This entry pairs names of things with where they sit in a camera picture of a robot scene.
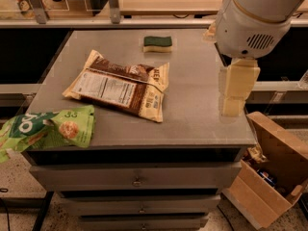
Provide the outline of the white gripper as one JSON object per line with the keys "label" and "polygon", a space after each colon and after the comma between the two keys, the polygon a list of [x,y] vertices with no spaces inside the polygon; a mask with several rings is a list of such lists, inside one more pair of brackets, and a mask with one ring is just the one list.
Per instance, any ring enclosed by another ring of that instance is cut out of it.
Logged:
{"label": "white gripper", "polygon": [[[203,34],[221,54],[257,59],[267,55],[291,26],[292,0],[223,0]],[[226,69],[222,114],[239,116],[260,74],[256,60],[233,59]]]}

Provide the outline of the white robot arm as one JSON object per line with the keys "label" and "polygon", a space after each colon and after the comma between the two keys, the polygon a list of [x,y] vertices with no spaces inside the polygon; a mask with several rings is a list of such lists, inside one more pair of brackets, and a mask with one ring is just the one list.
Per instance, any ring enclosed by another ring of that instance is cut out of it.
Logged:
{"label": "white robot arm", "polygon": [[205,31],[226,67],[224,116],[239,116],[260,74],[257,60],[270,53],[291,27],[291,17],[305,0],[223,0],[216,20]]}

